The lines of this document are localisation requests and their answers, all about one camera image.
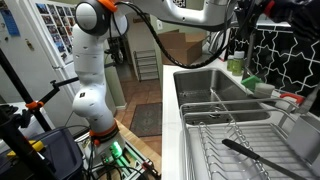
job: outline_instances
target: green sponge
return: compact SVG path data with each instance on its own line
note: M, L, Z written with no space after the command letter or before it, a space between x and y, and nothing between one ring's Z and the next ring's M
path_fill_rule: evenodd
M257 76L250 76L241 81L241 84L252 92L254 92L257 83L262 83L261 79L259 79Z

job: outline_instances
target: bottle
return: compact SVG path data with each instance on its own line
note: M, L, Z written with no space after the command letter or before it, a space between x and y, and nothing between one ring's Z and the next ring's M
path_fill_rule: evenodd
M244 51L236 51L234 52L234 59L232 61L232 75L241 76L242 75L242 67L244 61Z
M227 60L227 70L228 71L232 71L232 61L234 59L233 55L229 55L228 56L228 60Z

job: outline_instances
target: white countertop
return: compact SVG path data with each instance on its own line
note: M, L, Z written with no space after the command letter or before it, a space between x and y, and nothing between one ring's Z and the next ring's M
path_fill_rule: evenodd
M215 60L204 68L218 68L240 85L242 76L233 76L226 70L227 63ZM183 141L182 124L179 116L178 100L176 96L173 74L177 71L187 71L186 69L164 65L163 66L163 125L162 125L162 179L163 180L183 180ZM272 113L267 120L259 123L277 123L282 117L281 113Z

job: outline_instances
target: black pipe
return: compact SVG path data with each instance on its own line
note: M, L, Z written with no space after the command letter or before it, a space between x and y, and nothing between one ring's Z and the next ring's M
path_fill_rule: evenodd
M108 68L108 67L112 67L112 66L116 66L116 65L117 64L115 62L111 62L111 63L105 64L104 68Z
M47 95L45 95L43 98L41 98L40 101L43 102L43 104L46 104L59 91L60 91L60 89L57 89L57 88L52 89Z
M32 103L33 99L31 98L29 92L25 88L25 86L22 84L19 76L17 73L14 71L13 67L11 66L10 62L8 61L7 57L4 55L2 49L0 48L0 64L3 68L3 70L6 72L8 75L9 79L19 92L20 96L22 99L26 102L26 104ZM36 119L38 120L39 124L41 125L42 129L44 131L50 131L51 128L46 121L46 119L43 117L39 109L36 109L32 111Z
M21 161L34 173L36 179L56 180L53 172L40 158L37 151L15 127L8 115L0 109L0 138L16 153Z
M60 87L60 86L64 86L66 84L70 84L70 83L73 83L73 82L76 82L78 81L79 78L78 77L74 77L74 78L71 78L71 79L67 79L65 81L61 81L61 82L58 82L58 83L54 83L53 85L57 86L57 87Z

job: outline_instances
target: cardboard box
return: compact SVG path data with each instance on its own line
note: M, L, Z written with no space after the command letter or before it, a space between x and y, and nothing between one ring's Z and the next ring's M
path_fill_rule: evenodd
M202 41L205 33L180 33L178 30L159 34L168 53L177 61L190 65L202 55ZM168 58L161 53L162 64L173 65Z

